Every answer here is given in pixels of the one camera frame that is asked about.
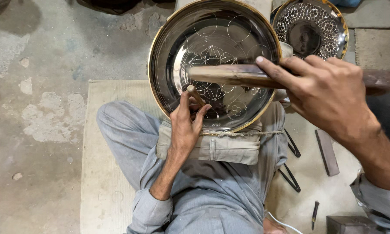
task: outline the wooden block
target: wooden block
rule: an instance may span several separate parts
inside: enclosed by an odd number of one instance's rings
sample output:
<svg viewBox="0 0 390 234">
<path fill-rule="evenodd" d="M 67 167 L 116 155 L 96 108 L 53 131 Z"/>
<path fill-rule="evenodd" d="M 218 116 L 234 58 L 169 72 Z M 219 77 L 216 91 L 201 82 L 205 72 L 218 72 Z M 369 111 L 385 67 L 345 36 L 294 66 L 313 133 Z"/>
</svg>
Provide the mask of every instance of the wooden block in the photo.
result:
<svg viewBox="0 0 390 234">
<path fill-rule="evenodd" d="M 362 216 L 327 216 L 327 234 L 381 234 L 377 225 Z"/>
<path fill-rule="evenodd" d="M 323 164 L 325 164 L 325 170 L 329 177 L 339 174 L 338 163 L 336 162 L 335 153 L 333 151 L 331 136 L 328 135 L 324 130 L 317 129 L 315 130 L 317 135 L 317 141 L 319 149 L 321 150 L 321 155 L 323 159 Z"/>
</svg>

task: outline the right hand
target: right hand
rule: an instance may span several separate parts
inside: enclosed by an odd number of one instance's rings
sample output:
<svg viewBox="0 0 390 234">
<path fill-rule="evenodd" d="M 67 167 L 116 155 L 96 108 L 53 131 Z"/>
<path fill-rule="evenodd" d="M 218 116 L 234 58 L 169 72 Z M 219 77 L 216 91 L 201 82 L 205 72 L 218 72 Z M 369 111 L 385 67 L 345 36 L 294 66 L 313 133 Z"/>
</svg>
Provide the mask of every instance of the right hand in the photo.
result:
<svg viewBox="0 0 390 234">
<path fill-rule="evenodd" d="M 310 55 L 305 60 L 288 57 L 280 65 L 258 57 L 257 65 L 288 88 L 292 108 L 335 140 L 354 143 L 381 130 L 367 106 L 360 67 L 336 58 L 324 61 Z"/>
</svg>

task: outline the sleeve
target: sleeve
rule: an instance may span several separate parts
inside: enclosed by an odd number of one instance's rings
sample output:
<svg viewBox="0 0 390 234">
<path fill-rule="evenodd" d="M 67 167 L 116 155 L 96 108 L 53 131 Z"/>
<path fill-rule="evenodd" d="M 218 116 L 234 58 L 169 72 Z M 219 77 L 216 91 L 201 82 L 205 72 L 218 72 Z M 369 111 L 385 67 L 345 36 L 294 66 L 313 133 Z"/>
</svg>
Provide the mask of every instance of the sleeve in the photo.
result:
<svg viewBox="0 0 390 234">
<path fill-rule="evenodd" d="M 163 233 L 162 226 L 169 221 L 172 210 L 171 198 L 160 201 L 150 194 L 148 188 L 137 191 L 133 201 L 133 217 L 127 227 L 127 233 Z"/>
<path fill-rule="evenodd" d="M 364 174 L 358 175 L 350 187 L 369 219 L 390 233 L 390 191 L 373 185 Z"/>
</svg>

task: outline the brass plate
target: brass plate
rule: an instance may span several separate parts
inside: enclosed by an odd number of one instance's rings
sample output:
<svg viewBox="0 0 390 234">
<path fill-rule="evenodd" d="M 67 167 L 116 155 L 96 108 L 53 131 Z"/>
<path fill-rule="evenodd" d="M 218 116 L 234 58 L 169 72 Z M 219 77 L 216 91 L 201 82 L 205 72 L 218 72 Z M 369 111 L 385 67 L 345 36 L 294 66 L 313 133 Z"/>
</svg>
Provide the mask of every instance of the brass plate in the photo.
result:
<svg viewBox="0 0 390 234">
<path fill-rule="evenodd" d="M 342 59 L 348 48 L 348 27 L 341 12 L 326 0 L 289 0 L 272 12 L 271 22 L 279 41 L 293 47 L 304 59 Z"/>
<path fill-rule="evenodd" d="M 267 20 L 235 0 L 199 0 L 173 13 L 151 47 L 148 76 L 162 111 L 177 108 L 180 94 L 194 85 L 213 107 L 203 130 L 235 132 L 254 122 L 270 104 L 274 89 L 239 87 L 190 80 L 191 66 L 254 63 L 259 55 L 278 64 L 281 49 Z"/>
</svg>

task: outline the stained floor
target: stained floor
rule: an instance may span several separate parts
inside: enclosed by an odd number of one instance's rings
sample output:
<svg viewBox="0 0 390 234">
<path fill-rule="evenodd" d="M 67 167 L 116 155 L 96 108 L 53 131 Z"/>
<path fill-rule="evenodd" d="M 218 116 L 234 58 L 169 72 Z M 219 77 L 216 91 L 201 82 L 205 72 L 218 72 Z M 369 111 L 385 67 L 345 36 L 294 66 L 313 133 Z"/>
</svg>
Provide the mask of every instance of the stained floor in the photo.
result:
<svg viewBox="0 0 390 234">
<path fill-rule="evenodd" d="M 174 3 L 122 16 L 72 0 L 0 10 L 0 233 L 80 233 L 83 121 L 90 79 L 146 79 Z"/>
</svg>

